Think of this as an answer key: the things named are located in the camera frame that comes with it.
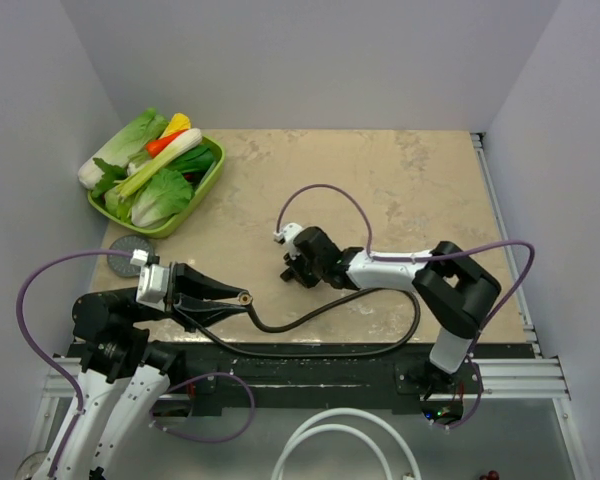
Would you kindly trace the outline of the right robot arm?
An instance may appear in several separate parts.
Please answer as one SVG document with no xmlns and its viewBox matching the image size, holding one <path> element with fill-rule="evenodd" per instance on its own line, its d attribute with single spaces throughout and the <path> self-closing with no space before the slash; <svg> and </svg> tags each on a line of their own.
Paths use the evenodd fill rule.
<svg viewBox="0 0 600 480">
<path fill-rule="evenodd" d="M 409 255 L 340 249 L 321 228 L 296 223 L 276 232 L 274 240 L 286 250 L 285 281 L 294 279 L 306 288 L 324 282 L 334 289 L 417 293 L 440 324 L 426 382 L 439 393 L 460 382 L 460 366 L 501 285 L 456 244 L 442 241 L 430 251 Z"/>
</svg>

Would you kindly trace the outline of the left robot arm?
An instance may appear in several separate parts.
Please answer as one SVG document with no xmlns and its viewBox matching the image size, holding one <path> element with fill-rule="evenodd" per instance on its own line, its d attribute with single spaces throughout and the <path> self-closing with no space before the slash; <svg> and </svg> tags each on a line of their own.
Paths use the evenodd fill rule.
<svg viewBox="0 0 600 480">
<path fill-rule="evenodd" d="M 116 455 L 158 398 L 185 385 L 183 351 L 151 342 L 137 323 L 172 319 L 195 330 L 244 313 L 251 302 L 246 290 L 184 263 L 145 264 L 137 287 L 79 298 L 72 311 L 84 342 L 76 413 L 63 421 L 36 478 L 110 478 Z"/>
</svg>

